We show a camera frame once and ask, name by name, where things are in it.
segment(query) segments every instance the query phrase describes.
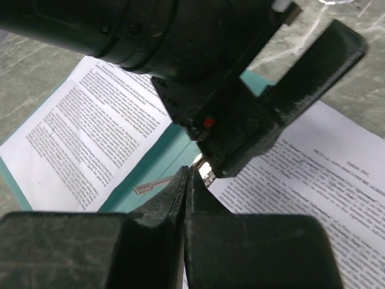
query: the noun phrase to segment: red light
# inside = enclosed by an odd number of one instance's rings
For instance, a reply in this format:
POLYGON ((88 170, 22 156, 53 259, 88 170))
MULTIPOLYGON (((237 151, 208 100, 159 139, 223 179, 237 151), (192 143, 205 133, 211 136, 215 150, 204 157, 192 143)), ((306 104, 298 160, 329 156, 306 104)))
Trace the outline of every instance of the red light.
POLYGON ((211 128, 213 125, 215 125, 215 119, 206 119, 203 124, 206 129, 211 128))

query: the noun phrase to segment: teal folder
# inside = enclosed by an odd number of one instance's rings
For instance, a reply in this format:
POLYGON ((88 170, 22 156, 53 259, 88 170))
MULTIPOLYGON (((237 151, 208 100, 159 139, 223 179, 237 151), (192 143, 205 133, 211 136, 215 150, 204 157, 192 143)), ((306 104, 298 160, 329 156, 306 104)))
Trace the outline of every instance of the teal folder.
MULTIPOLYGON (((271 84, 266 79, 248 70, 241 77, 256 95, 260 95, 265 87, 271 84)), ((137 195, 134 192, 136 185, 146 184, 174 175, 179 167, 190 166, 199 153, 197 145, 189 140, 181 127, 170 125, 134 170, 114 189, 99 211, 130 212, 145 203, 163 188, 157 187, 152 192, 137 195)), ((0 172, 21 208, 23 210, 32 210, 1 158, 0 172)))

